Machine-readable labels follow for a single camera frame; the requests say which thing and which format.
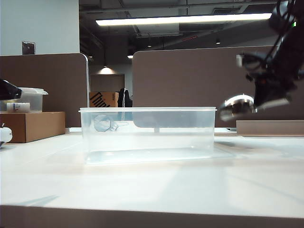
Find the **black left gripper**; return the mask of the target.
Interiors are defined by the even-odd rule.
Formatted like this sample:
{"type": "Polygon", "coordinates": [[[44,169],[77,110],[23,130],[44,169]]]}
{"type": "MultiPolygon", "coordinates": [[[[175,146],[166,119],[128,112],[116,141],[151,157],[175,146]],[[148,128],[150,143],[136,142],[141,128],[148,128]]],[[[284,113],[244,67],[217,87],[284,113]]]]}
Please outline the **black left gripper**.
{"type": "Polygon", "coordinates": [[[0,99],[1,100],[14,100],[20,99],[22,90],[8,81],[0,80],[0,99]]]}

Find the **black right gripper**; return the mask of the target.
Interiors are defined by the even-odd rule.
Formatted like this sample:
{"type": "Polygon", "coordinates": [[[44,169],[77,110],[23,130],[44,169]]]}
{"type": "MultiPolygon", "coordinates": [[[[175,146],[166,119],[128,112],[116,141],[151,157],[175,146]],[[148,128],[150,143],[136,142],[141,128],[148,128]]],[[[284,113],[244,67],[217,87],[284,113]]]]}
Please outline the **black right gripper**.
{"type": "Polygon", "coordinates": [[[257,110],[290,104],[288,92],[297,89],[297,68],[262,69],[246,67],[246,78],[254,81],[254,105],[257,110]]]}

